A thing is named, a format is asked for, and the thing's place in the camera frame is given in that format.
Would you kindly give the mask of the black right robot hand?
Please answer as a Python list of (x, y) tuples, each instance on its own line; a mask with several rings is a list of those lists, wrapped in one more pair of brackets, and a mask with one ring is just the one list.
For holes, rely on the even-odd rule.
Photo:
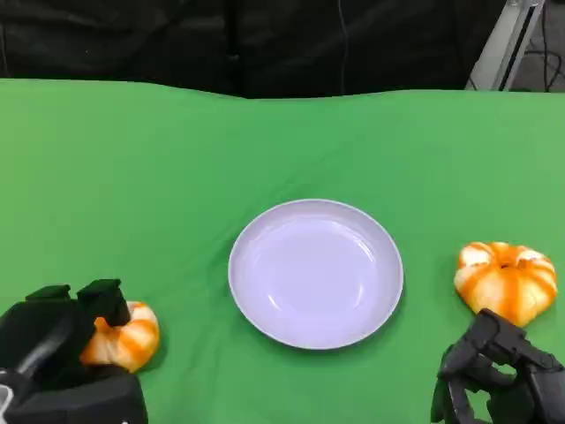
[(492, 423), (564, 422), (564, 366), (488, 308), (443, 353), (431, 422), (481, 423), (469, 391), (489, 394)]

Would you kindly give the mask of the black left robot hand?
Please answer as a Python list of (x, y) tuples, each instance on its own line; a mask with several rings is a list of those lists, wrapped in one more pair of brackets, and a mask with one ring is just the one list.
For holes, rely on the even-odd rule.
[(111, 325), (130, 319), (118, 278), (98, 279), (70, 295), (67, 284), (48, 285), (15, 303), (1, 316), (1, 369), (43, 390), (94, 382), (116, 366), (80, 359), (101, 317)]

